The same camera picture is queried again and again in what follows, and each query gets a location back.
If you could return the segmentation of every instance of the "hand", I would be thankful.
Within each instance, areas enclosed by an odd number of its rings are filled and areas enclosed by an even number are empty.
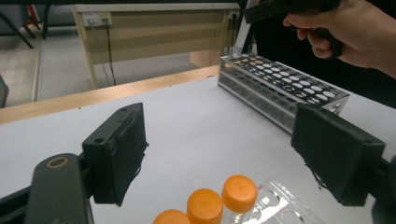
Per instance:
[[[297,31],[298,38],[307,38],[319,58],[332,55],[329,40],[315,31],[321,27],[344,43],[339,59],[360,67],[378,68],[396,77],[393,62],[396,58],[396,20],[365,0],[342,0],[337,9],[326,12],[290,13],[283,23],[301,28]]]

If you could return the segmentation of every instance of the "orange lid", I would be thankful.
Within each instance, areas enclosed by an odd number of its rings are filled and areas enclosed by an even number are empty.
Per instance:
[[[190,224],[190,221],[182,211],[169,209],[160,213],[153,224]]]
[[[187,216],[191,224],[220,224],[223,203],[211,189],[198,189],[187,201]]]
[[[256,202],[257,188],[254,182],[244,175],[232,175],[224,183],[221,198],[231,211],[246,213]]]

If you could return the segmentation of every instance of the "floor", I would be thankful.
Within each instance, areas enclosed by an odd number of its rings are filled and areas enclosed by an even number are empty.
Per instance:
[[[27,104],[68,94],[91,91],[83,48],[76,27],[49,28],[42,40],[35,27],[29,49],[17,36],[0,36],[0,74],[9,87],[6,106]],[[108,64],[94,69],[101,88],[113,85]],[[196,69],[190,54],[182,53],[113,63],[117,84]]]

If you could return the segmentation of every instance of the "white table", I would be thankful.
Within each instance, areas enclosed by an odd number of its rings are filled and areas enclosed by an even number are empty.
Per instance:
[[[122,207],[95,204],[95,223],[152,223],[163,210],[186,210],[200,188],[220,193],[235,174],[257,184],[273,176],[326,223],[373,223],[364,207],[344,207],[320,191],[290,135],[217,85],[216,77],[98,105],[0,125],[0,197],[30,185],[35,166],[49,156],[79,154],[81,143],[117,109],[143,102],[149,147],[142,171]],[[396,110],[352,94],[341,117],[386,142],[396,154]]]

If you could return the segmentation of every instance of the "orange cap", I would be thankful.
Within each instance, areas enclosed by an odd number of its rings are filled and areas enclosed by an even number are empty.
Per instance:
[[[246,213],[256,202],[257,188],[254,182],[244,175],[232,175],[224,183],[221,198],[231,211]]]
[[[190,221],[182,211],[169,209],[160,213],[153,224],[190,224]]]
[[[187,216],[191,224],[220,224],[223,203],[211,189],[198,189],[187,201]]]

